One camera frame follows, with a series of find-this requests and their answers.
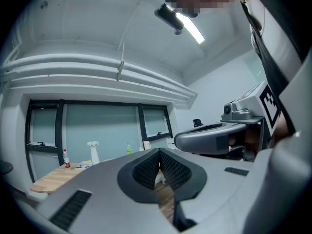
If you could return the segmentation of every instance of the black strap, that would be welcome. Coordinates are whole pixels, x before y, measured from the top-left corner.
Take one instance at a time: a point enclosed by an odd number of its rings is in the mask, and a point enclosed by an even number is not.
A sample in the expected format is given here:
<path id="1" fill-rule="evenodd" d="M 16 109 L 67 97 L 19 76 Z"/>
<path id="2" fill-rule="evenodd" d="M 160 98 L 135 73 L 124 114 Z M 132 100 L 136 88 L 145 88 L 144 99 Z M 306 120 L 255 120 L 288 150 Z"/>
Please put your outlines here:
<path id="1" fill-rule="evenodd" d="M 278 108 L 283 112 L 285 116 L 289 134 L 293 134 L 295 132 L 295 129 L 292 124 L 292 121 L 290 117 L 288 116 L 288 113 L 286 109 L 284 108 L 283 104 L 279 100 L 279 95 L 287 87 L 288 80 L 286 79 L 285 75 L 280 70 L 280 68 L 277 66 L 276 62 L 270 55 L 268 49 L 264 45 L 262 38 L 261 38 L 261 34 L 254 22 L 254 19 L 249 14 L 246 4 L 243 2 L 241 4 L 245 12 L 245 15 L 248 19 L 248 22 L 253 29 L 252 35 L 253 35 L 253 39 L 255 43 L 255 50 L 261 59 L 268 84 L 273 93 L 274 100 L 276 101 Z"/>
<path id="2" fill-rule="evenodd" d="M 288 36 L 303 62 L 309 52 L 312 35 L 307 17 L 311 0 L 260 0 Z"/>

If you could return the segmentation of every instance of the cable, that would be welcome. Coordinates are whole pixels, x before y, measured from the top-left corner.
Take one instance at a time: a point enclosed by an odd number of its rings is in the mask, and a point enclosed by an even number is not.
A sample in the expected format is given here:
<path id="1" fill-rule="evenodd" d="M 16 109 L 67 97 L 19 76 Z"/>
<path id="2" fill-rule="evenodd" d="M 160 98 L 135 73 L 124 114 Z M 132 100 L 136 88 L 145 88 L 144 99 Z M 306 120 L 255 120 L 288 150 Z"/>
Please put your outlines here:
<path id="1" fill-rule="evenodd" d="M 230 149 L 230 152 L 238 150 L 238 149 L 242 149 L 242 152 L 246 151 L 246 147 L 245 146 L 234 146 Z"/>
<path id="2" fill-rule="evenodd" d="M 123 46 L 122 46 L 122 60 L 123 60 L 123 52 L 125 51 L 125 41 L 123 41 Z"/>

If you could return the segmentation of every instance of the black window frame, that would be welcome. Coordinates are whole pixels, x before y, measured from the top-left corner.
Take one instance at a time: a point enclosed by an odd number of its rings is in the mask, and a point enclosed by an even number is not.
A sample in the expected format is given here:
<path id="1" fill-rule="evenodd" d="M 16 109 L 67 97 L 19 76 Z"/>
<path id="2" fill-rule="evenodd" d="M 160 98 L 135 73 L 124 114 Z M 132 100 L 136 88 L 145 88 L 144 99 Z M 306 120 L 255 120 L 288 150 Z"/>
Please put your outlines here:
<path id="1" fill-rule="evenodd" d="M 52 146 L 37 146 L 30 144 L 30 124 L 32 110 L 42 108 L 55 108 L 57 110 L 54 124 L 54 136 L 55 136 L 55 147 Z M 25 152 L 28 171 L 32 182 L 35 182 L 33 170 L 30 163 L 29 152 L 36 151 L 41 153 L 53 153 L 58 155 L 59 165 L 64 164 L 63 159 L 63 145 L 62 145 L 62 118 L 63 118 L 64 100 L 30 100 L 26 115 L 25 123 Z"/>
<path id="2" fill-rule="evenodd" d="M 160 110 L 164 110 L 165 117 L 167 119 L 167 125 L 168 125 L 168 131 L 169 132 L 168 133 L 164 133 L 164 134 L 160 134 L 160 135 L 156 135 L 156 136 L 147 137 L 146 126 L 145 126 L 145 118 L 144 118 L 144 109 L 160 109 Z M 141 104 L 141 103 L 139 103 L 138 104 L 138 115 L 139 115 L 139 118 L 140 118 L 141 134 L 142 134 L 143 141 L 153 141 L 153 140 L 158 140 L 158 139 L 167 138 L 167 137 L 173 138 L 167 106 L 158 106 L 158 105 L 149 105 L 149 104 Z"/>
<path id="3" fill-rule="evenodd" d="M 29 151 L 36 151 L 42 153 L 54 153 L 58 155 L 59 165 L 64 164 L 63 160 L 63 145 L 62 145 L 62 118 L 63 118 L 63 109 L 64 105 L 101 105 L 101 106 L 131 106 L 138 108 L 139 124 L 141 129 L 142 141 L 153 141 L 161 138 L 171 137 L 173 138 L 172 129 L 170 125 L 170 119 L 168 114 L 167 106 L 159 105 L 149 105 L 141 103 L 124 103 L 124 102 L 108 102 L 108 101 L 92 101 L 92 100 L 30 100 L 26 115 L 25 122 L 25 151 L 26 151 L 26 160 L 29 170 L 29 174 L 32 182 L 35 182 L 30 158 Z M 37 146 L 30 144 L 30 124 L 31 124 L 31 115 L 32 110 L 41 109 L 41 108 L 56 108 L 56 118 L 55 118 L 55 147 L 50 146 Z M 144 119 L 144 108 L 148 109 L 162 109 L 164 110 L 165 117 L 167 119 L 168 133 L 147 137 L 145 119 Z"/>

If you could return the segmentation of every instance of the fluorescent light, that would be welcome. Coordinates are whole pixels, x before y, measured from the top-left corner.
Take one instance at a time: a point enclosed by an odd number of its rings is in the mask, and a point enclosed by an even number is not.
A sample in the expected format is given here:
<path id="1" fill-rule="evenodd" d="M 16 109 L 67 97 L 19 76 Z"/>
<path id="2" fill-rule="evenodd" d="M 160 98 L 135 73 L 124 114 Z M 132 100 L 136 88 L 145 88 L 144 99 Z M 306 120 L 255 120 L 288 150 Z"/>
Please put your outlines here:
<path id="1" fill-rule="evenodd" d="M 174 10 L 171 6 L 167 5 L 170 10 Z M 195 38 L 198 44 L 201 44 L 205 39 L 200 31 L 197 29 L 195 24 L 188 17 L 182 15 L 181 13 L 177 13 L 176 17 L 184 24 L 184 27 L 191 33 L 191 35 Z"/>

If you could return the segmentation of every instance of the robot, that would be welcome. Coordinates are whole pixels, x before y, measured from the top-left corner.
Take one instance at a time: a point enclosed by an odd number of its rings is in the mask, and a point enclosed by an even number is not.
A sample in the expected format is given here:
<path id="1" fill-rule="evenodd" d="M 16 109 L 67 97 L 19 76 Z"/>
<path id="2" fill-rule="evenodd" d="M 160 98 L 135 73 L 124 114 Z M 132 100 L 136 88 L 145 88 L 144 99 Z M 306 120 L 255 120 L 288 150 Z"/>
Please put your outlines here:
<path id="1" fill-rule="evenodd" d="M 94 165 L 51 194 L 38 206 L 38 212 L 25 210 L 28 217 L 50 233 L 83 234 L 90 228 L 95 234 L 272 231 L 312 176 L 308 111 L 312 98 L 307 92 L 312 91 L 311 70 L 312 49 L 280 96 L 297 132 L 274 149 L 267 149 L 267 140 L 279 110 L 267 84 L 261 83 L 225 105 L 220 123 L 176 136 L 175 144 L 182 151 L 151 149 Z M 291 100 L 294 95 L 300 95 L 296 103 Z M 303 105 L 301 113 L 306 118 L 298 114 L 298 104 Z M 192 143 L 207 139 L 207 153 L 229 152 L 228 142 L 222 146 L 219 138 L 225 141 L 230 133 L 258 123 L 263 141 L 254 162 L 189 153 L 200 145 L 189 145 L 187 138 Z M 153 191 L 159 169 L 175 193 L 173 225 L 159 210 L 159 198 Z"/>

